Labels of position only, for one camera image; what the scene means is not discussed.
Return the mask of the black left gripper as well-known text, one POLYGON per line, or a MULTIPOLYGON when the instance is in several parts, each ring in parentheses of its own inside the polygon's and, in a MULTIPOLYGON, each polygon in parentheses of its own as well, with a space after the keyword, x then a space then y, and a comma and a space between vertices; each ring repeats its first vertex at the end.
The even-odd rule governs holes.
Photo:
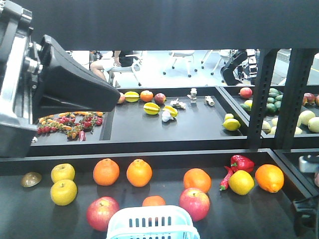
POLYGON ((53 37, 32 43, 31 21, 31 11, 0 2, 1 157, 26 156, 37 130, 33 121, 40 117, 110 112, 120 98, 115 87, 75 61, 53 37))

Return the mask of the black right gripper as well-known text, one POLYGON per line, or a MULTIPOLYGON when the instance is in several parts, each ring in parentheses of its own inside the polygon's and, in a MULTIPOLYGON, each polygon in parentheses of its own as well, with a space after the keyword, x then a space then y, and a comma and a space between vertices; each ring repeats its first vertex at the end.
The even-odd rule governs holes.
POLYGON ((296 231, 319 230, 319 196, 302 200, 294 200, 295 210, 294 229, 296 231))

